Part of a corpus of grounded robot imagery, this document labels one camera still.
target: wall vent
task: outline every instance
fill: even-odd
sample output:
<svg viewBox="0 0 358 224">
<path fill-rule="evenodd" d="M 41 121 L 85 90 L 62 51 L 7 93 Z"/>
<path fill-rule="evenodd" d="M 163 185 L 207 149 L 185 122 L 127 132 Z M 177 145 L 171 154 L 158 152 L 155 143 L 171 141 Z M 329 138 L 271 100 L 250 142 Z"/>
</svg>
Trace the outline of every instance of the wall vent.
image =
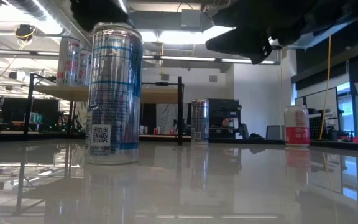
<svg viewBox="0 0 358 224">
<path fill-rule="evenodd" d="M 160 74 L 161 81 L 169 81 L 169 74 Z"/>
<path fill-rule="evenodd" d="M 209 76 L 209 82 L 218 82 L 218 76 L 217 75 L 210 75 Z"/>
</svg>

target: small red can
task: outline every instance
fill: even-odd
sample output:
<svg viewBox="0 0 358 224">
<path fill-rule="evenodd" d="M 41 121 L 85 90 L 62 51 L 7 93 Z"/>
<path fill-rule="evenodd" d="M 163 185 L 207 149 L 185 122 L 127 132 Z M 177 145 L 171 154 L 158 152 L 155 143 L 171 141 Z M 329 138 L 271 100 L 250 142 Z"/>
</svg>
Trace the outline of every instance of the small red can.
<svg viewBox="0 0 358 224">
<path fill-rule="evenodd" d="M 306 106 L 287 106 L 284 114 L 285 144 L 309 146 L 309 112 Z"/>
</svg>

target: barcode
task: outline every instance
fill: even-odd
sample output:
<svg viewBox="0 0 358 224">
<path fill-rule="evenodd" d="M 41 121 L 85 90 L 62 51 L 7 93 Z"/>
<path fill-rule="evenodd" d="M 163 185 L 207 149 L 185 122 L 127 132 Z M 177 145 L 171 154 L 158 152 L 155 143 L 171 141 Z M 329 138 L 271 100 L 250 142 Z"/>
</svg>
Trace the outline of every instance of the barcode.
<svg viewBox="0 0 358 224">
<path fill-rule="evenodd" d="M 111 125 L 94 124 L 92 125 L 91 145 L 110 146 Z"/>
</svg>

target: office chair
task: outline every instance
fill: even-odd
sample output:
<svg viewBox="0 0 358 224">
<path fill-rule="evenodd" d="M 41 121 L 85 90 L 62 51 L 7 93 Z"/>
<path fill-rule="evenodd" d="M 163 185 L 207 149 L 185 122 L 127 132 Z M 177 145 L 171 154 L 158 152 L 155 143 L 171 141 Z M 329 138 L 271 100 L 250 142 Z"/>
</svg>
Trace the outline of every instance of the office chair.
<svg viewBox="0 0 358 224">
<path fill-rule="evenodd" d="M 268 125 L 266 127 L 266 140 L 284 140 L 285 130 L 284 126 L 281 126 L 282 138 L 280 138 L 280 125 Z"/>
</svg>

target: white wall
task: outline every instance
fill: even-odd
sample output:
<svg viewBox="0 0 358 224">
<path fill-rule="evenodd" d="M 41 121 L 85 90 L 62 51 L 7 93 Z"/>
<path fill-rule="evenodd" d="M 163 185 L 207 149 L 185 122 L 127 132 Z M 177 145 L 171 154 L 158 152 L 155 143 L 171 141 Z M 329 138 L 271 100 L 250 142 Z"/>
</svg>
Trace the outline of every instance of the white wall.
<svg viewBox="0 0 358 224">
<path fill-rule="evenodd" d="M 266 134 L 266 126 L 280 124 L 278 66 L 234 65 L 234 99 L 242 105 L 241 122 L 249 133 Z"/>
<path fill-rule="evenodd" d="M 142 82 L 160 82 L 160 72 L 160 68 L 143 69 Z M 170 75 L 170 83 L 178 83 L 178 76 L 182 76 L 185 103 L 191 103 L 196 98 L 226 98 L 226 74 L 218 69 L 192 68 L 188 71 L 183 68 L 164 68 L 163 72 Z M 210 83 L 210 75 L 218 76 L 218 82 Z"/>
<path fill-rule="evenodd" d="M 283 52 L 281 68 L 234 65 L 234 99 L 239 99 L 242 105 L 241 122 L 247 125 L 249 133 L 265 137 L 268 125 L 284 124 L 285 107 L 296 97 L 295 86 L 291 83 L 295 74 L 295 50 Z"/>
<path fill-rule="evenodd" d="M 331 78 L 329 80 L 328 88 L 334 88 L 347 82 L 349 82 L 349 74 L 343 74 L 341 76 Z M 298 97 L 306 96 L 312 93 L 317 93 L 319 91 L 325 90 L 326 88 L 327 88 L 327 81 L 323 81 L 321 83 L 317 83 L 309 87 L 306 87 L 304 89 L 298 90 Z"/>
<path fill-rule="evenodd" d="M 226 98 L 234 99 L 234 65 L 226 72 Z"/>
</svg>

